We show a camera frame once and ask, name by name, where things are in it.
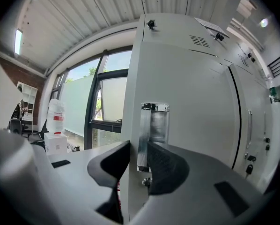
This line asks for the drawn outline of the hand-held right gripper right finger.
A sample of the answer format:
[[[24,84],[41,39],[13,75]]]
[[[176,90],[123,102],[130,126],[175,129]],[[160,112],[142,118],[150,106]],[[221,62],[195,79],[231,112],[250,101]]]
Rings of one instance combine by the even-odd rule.
[[[133,225],[255,225],[273,196],[213,157],[162,143],[147,148],[152,184]]]

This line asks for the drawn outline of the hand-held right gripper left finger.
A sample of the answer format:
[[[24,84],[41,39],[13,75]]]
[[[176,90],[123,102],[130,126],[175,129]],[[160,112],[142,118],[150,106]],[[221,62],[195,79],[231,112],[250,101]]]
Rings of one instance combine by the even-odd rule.
[[[118,183],[130,162],[130,142],[47,156],[35,148],[42,199],[60,225],[117,225],[124,219]]]

